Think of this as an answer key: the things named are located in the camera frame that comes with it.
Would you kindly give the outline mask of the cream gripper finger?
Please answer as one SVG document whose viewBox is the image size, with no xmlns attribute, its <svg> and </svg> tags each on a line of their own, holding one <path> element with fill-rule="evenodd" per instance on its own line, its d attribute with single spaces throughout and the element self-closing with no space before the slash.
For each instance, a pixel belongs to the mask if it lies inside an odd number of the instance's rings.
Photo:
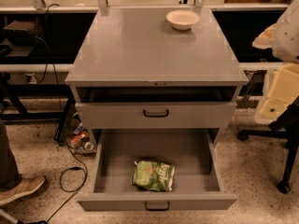
<svg viewBox="0 0 299 224">
<path fill-rule="evenodd" d="M 272 24 L 261 32 L 252 42 L 252 46 L 256 49 L 271 49 L 274 44 L 274 33 L 276 25 Z"/>
</svg>

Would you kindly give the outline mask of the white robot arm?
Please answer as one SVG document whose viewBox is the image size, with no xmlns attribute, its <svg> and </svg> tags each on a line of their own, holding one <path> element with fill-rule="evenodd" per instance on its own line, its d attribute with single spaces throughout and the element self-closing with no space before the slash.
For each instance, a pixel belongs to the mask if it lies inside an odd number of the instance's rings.
<svg viewBox="0 0 299 224">
<path fill-rule="evenodd" d="M 284 63 L 299 63 L 299 0 L 289 7 L 252 42 L 257 49 L 271 49 L 273 56 Z"/>
</svg>

